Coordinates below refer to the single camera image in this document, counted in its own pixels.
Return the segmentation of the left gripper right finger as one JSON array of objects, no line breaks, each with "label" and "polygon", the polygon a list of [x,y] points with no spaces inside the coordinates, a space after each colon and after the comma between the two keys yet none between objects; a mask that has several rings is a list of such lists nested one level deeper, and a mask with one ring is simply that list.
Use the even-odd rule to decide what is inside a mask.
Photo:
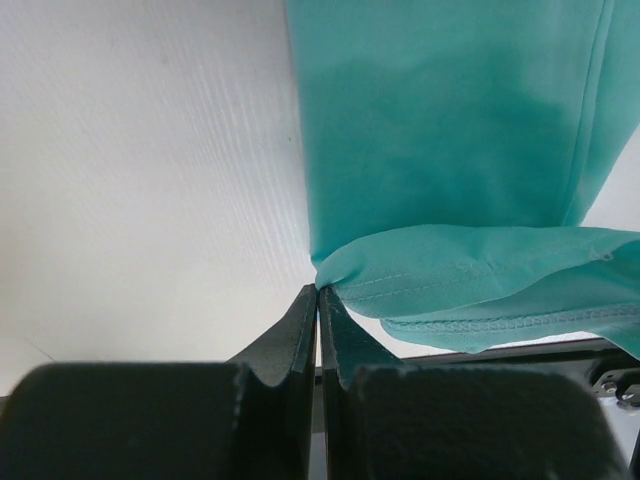
[{"label": "left gripper right finger", "polygon": [[319,294],[332,479],[626,479],[603,402],[630,358],[583,340],[401,359]]}]

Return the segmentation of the teal t-shirt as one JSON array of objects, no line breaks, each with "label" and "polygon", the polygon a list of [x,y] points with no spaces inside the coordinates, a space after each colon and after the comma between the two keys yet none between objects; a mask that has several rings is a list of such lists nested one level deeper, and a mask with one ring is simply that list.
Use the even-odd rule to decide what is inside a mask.
[{"label": "teal t-shirt", "polygon": [[290,1],[316,285],[476,353],[639,352],[639,236],[583,219],[639,124],[635,1]]}]

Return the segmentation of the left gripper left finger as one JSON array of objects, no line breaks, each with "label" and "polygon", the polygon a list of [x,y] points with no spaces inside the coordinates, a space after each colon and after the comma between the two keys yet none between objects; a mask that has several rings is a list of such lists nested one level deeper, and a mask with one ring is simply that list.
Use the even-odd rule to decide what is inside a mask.
[{"label": "left gripper left finger", "polygon": [[5,479],[304,479],[317,291],[225,362],[50,363],[3,400]]}]

